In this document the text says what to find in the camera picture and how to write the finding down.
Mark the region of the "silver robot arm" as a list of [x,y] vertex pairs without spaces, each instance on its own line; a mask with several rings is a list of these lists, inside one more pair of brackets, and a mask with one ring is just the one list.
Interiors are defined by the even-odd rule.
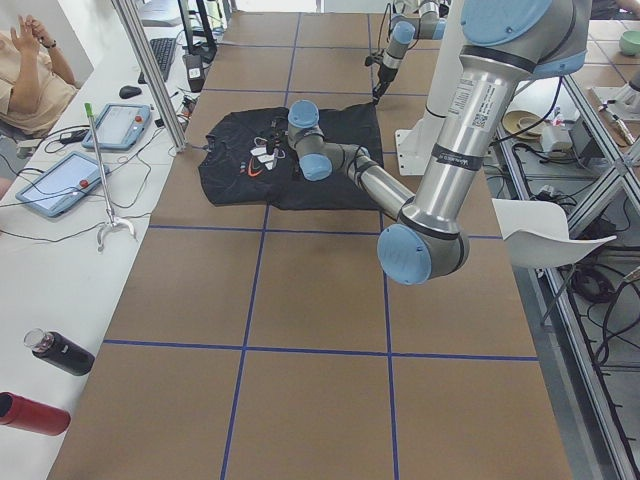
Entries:
[[372,102],[377,105],[395,80],[405,54],[419,40],[441,40],[446,28],[449,7],[446,1],[392,1],[387,10],[387,46],[371,52],[367,67],[378,66]]
[[457,217],[516,87],[583,66],[591,8],[589,1],[463,2],[462,72],[417,192],[366,148],[326,141],[313,102],[291,105],[287,143],[303,176],[321,181],[341,172],[394,219],[377,243],[392,280],[422,284],[464,265],[469,242]]

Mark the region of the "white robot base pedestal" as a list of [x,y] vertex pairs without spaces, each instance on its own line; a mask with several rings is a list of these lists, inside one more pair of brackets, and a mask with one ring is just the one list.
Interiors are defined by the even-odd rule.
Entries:
[[407,1],[420,15],[419,26],[431,33],[416,33],[416,39],[441,39],[434,75],[425,104],[425,112],[411,130],[395,132],[399,172],[403,176],[423,175],[431,150],[443,126],[446,114],[462,75],[459,54],[465,43],[461,26],[464,1],[452,1],[445,19],[436,20],[436,1]]

